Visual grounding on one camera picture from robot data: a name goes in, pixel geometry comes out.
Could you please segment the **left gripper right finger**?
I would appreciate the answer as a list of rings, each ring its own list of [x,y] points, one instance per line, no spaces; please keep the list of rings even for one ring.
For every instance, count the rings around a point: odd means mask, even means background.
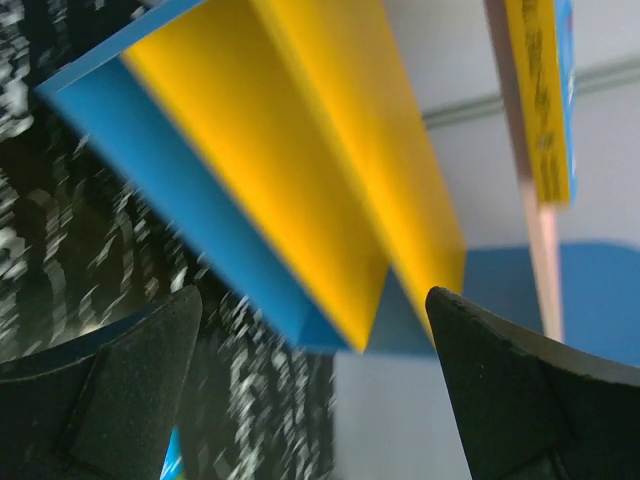
[[[445,288],[425,309],[472,478],[638,478],[638,368]]]

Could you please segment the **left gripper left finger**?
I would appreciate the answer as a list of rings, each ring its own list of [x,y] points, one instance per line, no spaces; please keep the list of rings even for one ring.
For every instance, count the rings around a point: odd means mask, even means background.
[[[2,478],[160,478],[201,315],[187,286],[2,363]]]

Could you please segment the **blue 26-Storey Treehouse book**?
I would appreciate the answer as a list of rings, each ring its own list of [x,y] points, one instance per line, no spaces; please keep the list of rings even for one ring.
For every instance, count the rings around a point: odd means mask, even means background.
[[[575,49],[572,2],[570,0],[556,0],[554,2],[554,12],[567,150],[568,204],[571,205],[576,197],[577,189],[576,160],[574,155],[574,139],[572,131],[575,90]]]

